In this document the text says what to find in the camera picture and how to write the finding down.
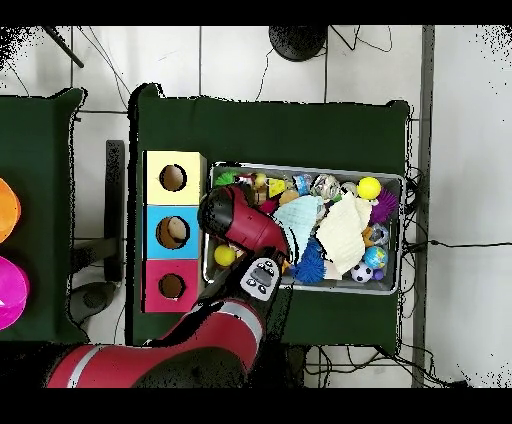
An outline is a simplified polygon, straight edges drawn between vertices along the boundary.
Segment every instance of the blue cube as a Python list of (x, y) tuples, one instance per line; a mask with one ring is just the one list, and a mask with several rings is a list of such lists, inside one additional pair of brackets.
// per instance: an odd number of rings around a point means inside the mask
[[(197, 206), (146, 206), (146, 259), (199, 259), (200, 234), (197, 211)], [(164, 247), (157, 238), (160, 223), (171, 217), (179, 218), (181, 222), (185, 223), (188, 236), (185, 243), (174, 249)]]

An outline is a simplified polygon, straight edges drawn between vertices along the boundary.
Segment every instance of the orange bowl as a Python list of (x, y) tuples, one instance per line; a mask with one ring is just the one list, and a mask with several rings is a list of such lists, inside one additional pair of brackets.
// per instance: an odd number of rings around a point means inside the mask
[(21, 206), (11, 187), (0, 178), (0, 243), (12, 233), (20, 219)]

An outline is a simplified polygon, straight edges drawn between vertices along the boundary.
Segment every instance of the blue spiky toy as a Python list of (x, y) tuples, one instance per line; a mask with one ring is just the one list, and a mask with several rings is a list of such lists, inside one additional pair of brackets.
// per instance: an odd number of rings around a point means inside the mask
[(297, 265), (292, 265), (289, 270), (292, 277), (304, 284), (315, 284), (324, 279), (326, 269), (322, 246), (316, 238), (309, 238), (301, 261)]

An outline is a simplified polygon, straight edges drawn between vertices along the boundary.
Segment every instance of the ball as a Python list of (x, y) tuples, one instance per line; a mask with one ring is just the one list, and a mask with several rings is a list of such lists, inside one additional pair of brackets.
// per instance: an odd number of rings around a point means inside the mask
[(364, 177), (357, 185), (357, 194), (366, 200), (376, 199), (380, 194), (381, 185), (377, 178)]
[(221, 244), (215, 249), (213, 257), (220, 266), (230, 266), (236, 259), (236, 252), (235, 249)]
[(384, 268), (388, 263), (388, 254), (379, 246), (372, 246), (364, 252), (363, 261), (372, 269)]
[(352, 279), (358, 283), (366, 283), (372, 278), (373, 269), (371, 269), (364, 262), (359, 262), (354, 268), (350, 270)]

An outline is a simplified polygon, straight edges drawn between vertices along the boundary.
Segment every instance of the purple spiky ball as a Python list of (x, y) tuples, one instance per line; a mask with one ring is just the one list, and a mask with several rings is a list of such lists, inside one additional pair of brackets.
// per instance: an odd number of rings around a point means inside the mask
[(389, 216), (398, 208), (398, 199), (389, 190), (384, 187), (377, 196), (379, 204), (372, 208), (370, 222), (379, 224), (387, 221)]

